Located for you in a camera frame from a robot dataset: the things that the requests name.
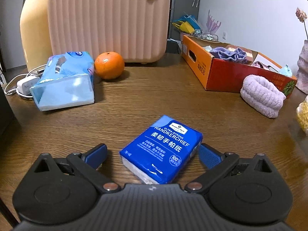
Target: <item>light purple fluffy wristband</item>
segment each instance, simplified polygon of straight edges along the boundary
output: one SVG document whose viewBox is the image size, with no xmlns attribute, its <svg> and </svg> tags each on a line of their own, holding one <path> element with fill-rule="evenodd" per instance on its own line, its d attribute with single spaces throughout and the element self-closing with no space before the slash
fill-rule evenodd
<svg viewBox="0 0 308 231">
<path fill-rule="evenodd" d="M 243 81 L 241 96 L 256 111 L 268 118 L 276 118 L 285 95 L 262 76 L 249 75 Z"/>
</svg>

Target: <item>flower stem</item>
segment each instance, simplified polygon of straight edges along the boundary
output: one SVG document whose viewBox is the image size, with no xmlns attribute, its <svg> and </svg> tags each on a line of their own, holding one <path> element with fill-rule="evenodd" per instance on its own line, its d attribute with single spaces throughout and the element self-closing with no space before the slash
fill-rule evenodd
<svg viewBox="0 0 308 231">
<path fill-rule="evenodd" d="M 305 26 L 306 36 L 307 36 L 307 40 L 308 40 L 308 34 L 307 34 L 307 30 L 306 30 L 305 20 L 304 20 L 304 26 Z"/>
</svg>

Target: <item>triangular cutout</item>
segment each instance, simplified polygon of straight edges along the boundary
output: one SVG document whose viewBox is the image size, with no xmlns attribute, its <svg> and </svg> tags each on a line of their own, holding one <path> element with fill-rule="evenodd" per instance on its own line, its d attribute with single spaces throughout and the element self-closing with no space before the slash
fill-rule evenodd
<svg viewBox="0 0 308 231">
<path fill-rule="evenodd" d="M 49 171 L 48 164 L 46 160 L 41 160 L 40 164 L 35 169 L 35 173 L 46 172 Z"/>
<path fill-rule="evenodd" d="M 266 163 L 265 160 L 260 159 L 258 161 L 258 164 L 256 165 L 256 167 L 254 168 L 255 171 L 260 171 L 260 172 L 265 172 L 265 173 L 271 173 L 271 169 L 268 166 L 268 164 Z"/>
</svg>

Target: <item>box handle hole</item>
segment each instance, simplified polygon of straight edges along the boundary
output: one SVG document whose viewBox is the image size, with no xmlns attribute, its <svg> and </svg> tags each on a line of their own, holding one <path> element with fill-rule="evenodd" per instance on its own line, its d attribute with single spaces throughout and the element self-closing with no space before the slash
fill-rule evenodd
<svg viewBox="0 0 308 231">
<path fill-rule="evenodd" d="M 196 62 L 197 60 L 196 55 L 191 50 L 189 50 L 189 56 L 194 62 Z"/>
</svg>

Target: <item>pink suitcase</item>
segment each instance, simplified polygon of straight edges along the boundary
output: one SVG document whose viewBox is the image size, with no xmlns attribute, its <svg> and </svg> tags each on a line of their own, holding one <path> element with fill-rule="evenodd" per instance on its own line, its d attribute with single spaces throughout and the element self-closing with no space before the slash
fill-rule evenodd
<svg viewBox="0 0 308 231">
<path fill-rule="evenodd" d="M 108 51 L 126 62 L 154 62 L 167 44 L 170 0 L 48 0 L 54 55 Z"/>
</svg>

